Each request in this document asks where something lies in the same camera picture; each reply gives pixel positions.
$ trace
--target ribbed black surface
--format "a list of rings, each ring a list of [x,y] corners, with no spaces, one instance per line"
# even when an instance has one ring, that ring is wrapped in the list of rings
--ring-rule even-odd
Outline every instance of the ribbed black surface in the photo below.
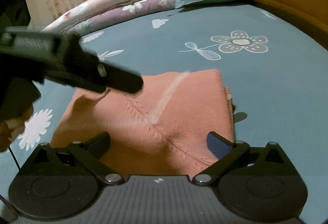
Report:
[[[70,219],[38,222],[19,218],[15,224],[251,224],[226,210],[208,187],[185,176],[131,176],[104,189],[88,210]],[[284,224],[301,224],[288,220]]]

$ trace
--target white streak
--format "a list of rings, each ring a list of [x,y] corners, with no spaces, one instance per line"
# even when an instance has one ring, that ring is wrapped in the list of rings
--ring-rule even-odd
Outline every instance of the white streak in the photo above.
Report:
[[[155,109],[152,111],[149,120],[151,123],[156,124],[157,121],[159,120],[160,116],[165,110],[165,107],[172,97],[173,93],[175,90],[178,88],[179,84],[181,81],[186,78],[189,75],[189,72],[183,72],[180,73],[170,84],[170,86],[167,88],[167,90],[164,92],[162,98],[158,101]]]

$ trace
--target pink towel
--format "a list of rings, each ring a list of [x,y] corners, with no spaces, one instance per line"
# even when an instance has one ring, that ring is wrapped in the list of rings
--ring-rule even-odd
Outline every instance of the pink towel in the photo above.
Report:
[[[143,79],[138,96],[76,91],[52,147],[107,131],[111,146],[101,161],[123,176],[193,177],[215,163],[206,145],[208,132],[233,140],[231,93],[219,71],[168,72]]]

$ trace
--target human hand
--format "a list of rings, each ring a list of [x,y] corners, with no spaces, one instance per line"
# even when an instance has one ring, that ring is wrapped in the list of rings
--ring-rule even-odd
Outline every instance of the human hand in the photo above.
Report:
[[[6,120],[0,124],[1,153],[5,152],[17,136],[25,131],[25,122],[30,119],[33,111],[33,106],[30,106],[21,117]]]

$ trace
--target gray flower pattern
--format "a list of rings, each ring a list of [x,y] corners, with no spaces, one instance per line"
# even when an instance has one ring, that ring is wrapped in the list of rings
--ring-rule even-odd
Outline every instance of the gray flower pattern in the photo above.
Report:
[[[211,40],[220,44],[219,50],[223,53],[234,53],[245,49],[252,53],[265,53],[269,49],[265,45],[268,39],[265,36],[248,36],[244,31],[233,31],[229,36],[212,36]]]

